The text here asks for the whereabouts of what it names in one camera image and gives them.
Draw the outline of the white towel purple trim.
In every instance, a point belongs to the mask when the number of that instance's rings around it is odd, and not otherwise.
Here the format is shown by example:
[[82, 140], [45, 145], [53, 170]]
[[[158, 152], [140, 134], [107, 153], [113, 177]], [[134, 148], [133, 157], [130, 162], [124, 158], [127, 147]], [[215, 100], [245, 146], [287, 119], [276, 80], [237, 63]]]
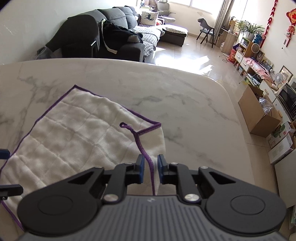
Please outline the white towel purple trim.
[[131, 163], [141, 154], [144, 182], [128, 192], [156, 194], [157, 157], [165, 152], [161, 123], [74, 86], [35, 121], [1, 166], [1, 184], [20, 184], [29, 194], [92, 167]]

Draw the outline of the white product box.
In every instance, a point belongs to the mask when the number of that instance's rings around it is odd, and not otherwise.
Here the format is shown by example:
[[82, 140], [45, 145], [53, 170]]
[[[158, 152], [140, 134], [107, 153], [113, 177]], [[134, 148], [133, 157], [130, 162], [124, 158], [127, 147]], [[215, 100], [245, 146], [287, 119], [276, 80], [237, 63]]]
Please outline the white product box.
[[279, 125], [266, 138], [270, 151], [269, 161], [272, 165], [278, 163], [295, 149], [295, 125], [289, 121]]

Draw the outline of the brown cardboard box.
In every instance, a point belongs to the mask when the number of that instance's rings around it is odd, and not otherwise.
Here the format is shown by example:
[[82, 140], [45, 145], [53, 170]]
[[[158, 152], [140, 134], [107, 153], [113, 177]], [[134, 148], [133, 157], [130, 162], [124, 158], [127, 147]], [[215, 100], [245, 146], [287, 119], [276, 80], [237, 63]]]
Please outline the brown cardboard box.
[[[271, 105], [271, 109], [267, 112], [263, 110], [263, 104], [259, 99], [267, 100]], [[245, 119], [249, 133], [267, 137], [281, 123], [281, 117], [278, 111], [267, 95], [263, 95], [263, 91], [254, 86], [248, 85], [243, 92], [242, 97], [238, 101], [239, 107]]]

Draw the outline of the white storage cabinet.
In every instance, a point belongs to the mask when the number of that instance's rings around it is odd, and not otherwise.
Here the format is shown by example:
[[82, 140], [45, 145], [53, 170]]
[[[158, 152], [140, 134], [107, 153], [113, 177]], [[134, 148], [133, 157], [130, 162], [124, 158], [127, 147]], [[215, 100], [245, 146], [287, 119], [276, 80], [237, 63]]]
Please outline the white storage cabinet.
[[273, 70], [273, 63], [266, 58], [259, 44], [245, 37], [241, 39], [236, 47], [234, 60], [234, 66], [243, 77], [244, 82], [260, 88], [264, 95], [269, 97], [279, 112], [282, 121], [293, 122], [293, 117], [291, 117], [291, 114], [277, 94], [278, 90], [292, 79], [293, 74], [285, 66], [282, 66], [279, 73], [283, 74], [285, 79], [281, 85], [276, 86], [274, 84], [274, 77], [278, 72]]

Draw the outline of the small white desk fan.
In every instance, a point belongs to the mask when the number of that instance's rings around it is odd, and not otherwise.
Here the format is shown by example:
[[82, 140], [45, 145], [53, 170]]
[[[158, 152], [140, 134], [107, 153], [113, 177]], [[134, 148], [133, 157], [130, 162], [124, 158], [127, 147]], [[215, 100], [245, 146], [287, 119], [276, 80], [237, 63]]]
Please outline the small white desk fan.
[[282, 84], [282, 82], [284, 81], [284, 76], [281, 73], [276, 73], [275, 77], [274, 77], [274, 84], [276, 86], [279, 86]]

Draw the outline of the black clothes pile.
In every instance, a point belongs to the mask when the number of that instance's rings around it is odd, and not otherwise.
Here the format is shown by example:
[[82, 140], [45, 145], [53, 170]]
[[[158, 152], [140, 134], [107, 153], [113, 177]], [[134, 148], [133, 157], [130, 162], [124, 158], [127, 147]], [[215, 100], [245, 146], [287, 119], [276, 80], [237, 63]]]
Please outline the black clothes pile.
[[144, 60], [144, 44], [138, 34], [106, 19], [98, 23], [91, 15], [70, 17], [42, 51], [52, 58], [58, 50], [63, 58]]

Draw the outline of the dark grey sofa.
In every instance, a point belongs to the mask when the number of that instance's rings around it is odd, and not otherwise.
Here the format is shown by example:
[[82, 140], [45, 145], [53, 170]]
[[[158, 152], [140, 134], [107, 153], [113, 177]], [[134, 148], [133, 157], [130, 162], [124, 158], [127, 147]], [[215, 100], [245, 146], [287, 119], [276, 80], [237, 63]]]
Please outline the dark grey sofa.
[[[95, 9], [79, 15], [91, 15], [99, 23], [102, 19], [113, 24], [126, 28], [142, 38], [144, 44], [144, 60], [147, 62], [156, 49], [160, 37], [164, 34], [163, 30], [157, 26], [140, 24], [141, 16], [131, 6], [117, 6], [111, 9]], [[43, 54], [43, 48], [38, 50], [37, 59], [48, 59]], [[56, 51], [52, 58], [62, 58], [61, 51]]]

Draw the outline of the green potted plant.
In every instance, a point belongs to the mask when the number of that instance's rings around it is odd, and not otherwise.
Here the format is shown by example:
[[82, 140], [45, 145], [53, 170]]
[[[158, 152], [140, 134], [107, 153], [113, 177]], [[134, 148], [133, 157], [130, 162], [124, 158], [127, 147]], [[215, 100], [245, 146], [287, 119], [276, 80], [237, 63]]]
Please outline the green potted plant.
[[261, 25], [252, 24], [248, 21], [240, 21], [238, 24], [238, 29], [242, 33], [246, 33], [246, 39], [253, 41], [255, 35], [263, 34], [265, 28]]

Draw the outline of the black wooden chair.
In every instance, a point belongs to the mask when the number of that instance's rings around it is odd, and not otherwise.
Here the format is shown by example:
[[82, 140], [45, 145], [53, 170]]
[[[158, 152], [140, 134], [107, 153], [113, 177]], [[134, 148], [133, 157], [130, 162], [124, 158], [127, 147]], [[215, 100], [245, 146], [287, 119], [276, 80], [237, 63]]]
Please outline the black wooden chair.
[[208, 43], [208, 37], [212, 37], [212, 42], [211, 42], [211, 47], [213, 48], [214, 46], [214, 37], [215, 37], [215, 29], [213, 27], [210, 27], [207, 23], [207, 21], [204, 18], [199, 18], [197, 19], [197, 22], [200, 24], [200, 33], [197, 36], [197, 39], [199, 39], [201, 34], [205, 34], [203, 40], [201, 41], [200, 44], [202, 44], [204, 41]]

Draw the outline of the dark ottoman with checked cover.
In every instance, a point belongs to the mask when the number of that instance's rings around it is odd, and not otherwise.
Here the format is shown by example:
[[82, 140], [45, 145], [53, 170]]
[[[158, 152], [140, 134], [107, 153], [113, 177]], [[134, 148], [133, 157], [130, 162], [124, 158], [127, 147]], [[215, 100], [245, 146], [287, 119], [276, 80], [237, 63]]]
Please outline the dark ottoman with checked cover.
[[162, 25], [164, 34], [160, 37], [160, 41], [170, 44], [183, 46], [185, 38], [188, 36], [188, 30], [175, 25]]

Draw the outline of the deer print cushion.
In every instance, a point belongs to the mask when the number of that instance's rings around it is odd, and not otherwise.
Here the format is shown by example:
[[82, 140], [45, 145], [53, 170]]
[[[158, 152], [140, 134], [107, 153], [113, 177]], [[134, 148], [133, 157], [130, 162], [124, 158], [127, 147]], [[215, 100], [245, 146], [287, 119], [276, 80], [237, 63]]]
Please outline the deer print cushion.
[[140, 23], [143, 25], [155, 26], [157, 24], [158, 16], [158, 12], [143, 11]]

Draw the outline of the red hanging wall decoration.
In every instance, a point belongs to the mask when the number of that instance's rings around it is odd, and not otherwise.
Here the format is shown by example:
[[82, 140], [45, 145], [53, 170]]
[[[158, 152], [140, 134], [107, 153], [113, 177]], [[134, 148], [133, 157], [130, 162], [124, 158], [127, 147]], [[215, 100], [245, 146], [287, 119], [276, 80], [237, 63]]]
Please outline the red hanging wall decoration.
[[271, 13], [270, 13], [268, 21], [267, 21], [266, 30], [265, 30], [265, 32], [264, 32], [264, 34], [262, 36], [263, 37], [263, 43], [264, 43], [264, 41], [265, 41], [265, 39], [267, 37], [267, 34], [268, 34], [269, 29], [270, 29], [271, 23], [273, 22], [273, 17], [275, 15], [277, 4], [278, 4], [278, 0], [275, 0], [274, 4], [273, 4], [273, 8], [271, 9]]

